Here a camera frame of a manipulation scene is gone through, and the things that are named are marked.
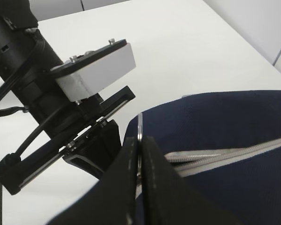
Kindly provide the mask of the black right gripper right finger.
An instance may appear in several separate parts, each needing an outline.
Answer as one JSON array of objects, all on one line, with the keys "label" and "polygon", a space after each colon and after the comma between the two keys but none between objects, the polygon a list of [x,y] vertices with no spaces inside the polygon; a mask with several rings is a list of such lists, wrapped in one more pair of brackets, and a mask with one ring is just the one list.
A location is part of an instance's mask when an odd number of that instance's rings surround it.
[{"label": "black right gripper right finger", "polygon": [[177,174],[153,137],[141,141],[144,221],[147,225],[237,225],[231,212],[206,199]]}]

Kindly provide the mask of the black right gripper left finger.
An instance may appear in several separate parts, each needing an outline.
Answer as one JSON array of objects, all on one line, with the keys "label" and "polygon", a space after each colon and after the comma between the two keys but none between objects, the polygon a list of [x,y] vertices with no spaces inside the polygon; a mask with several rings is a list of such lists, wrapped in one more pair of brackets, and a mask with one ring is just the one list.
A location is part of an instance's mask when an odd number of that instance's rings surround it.
[{"label": "black right gripper left finger", "polygon": [[103,177],[82,198],[48,224],[134,225],[137,140],[130,137]]}]

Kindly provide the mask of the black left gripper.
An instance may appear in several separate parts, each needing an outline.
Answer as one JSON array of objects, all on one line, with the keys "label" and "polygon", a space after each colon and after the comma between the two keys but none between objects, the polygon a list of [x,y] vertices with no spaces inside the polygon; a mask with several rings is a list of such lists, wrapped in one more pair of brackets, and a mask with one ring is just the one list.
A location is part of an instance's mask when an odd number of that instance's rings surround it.
[{"label": "black left gripper", "polygon": [[0,161],[0,183],[15,195],[59,158],[101,179],[122,148],[111,116],[134,98],[127,86],[106,100],[96,94],[80,104],[61,91],[32,100],[22,97],[38,126]]}]

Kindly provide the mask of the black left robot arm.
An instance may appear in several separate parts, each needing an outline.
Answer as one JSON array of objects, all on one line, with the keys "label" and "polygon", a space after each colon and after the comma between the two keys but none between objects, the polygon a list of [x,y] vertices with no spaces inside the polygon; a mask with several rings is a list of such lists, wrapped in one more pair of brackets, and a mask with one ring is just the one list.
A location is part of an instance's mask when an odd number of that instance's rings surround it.
[{"label": "black left robot arm", "polygon": [[108,45],[62,61],[38,28],[27,0],[0,0],[0,117],[30,113],[38,126],[0,161],[0,183],[12,195],[63,158],[97,179],[121,142],[111,118],[135,95],[100,92],[136,66],[130,43]]}]

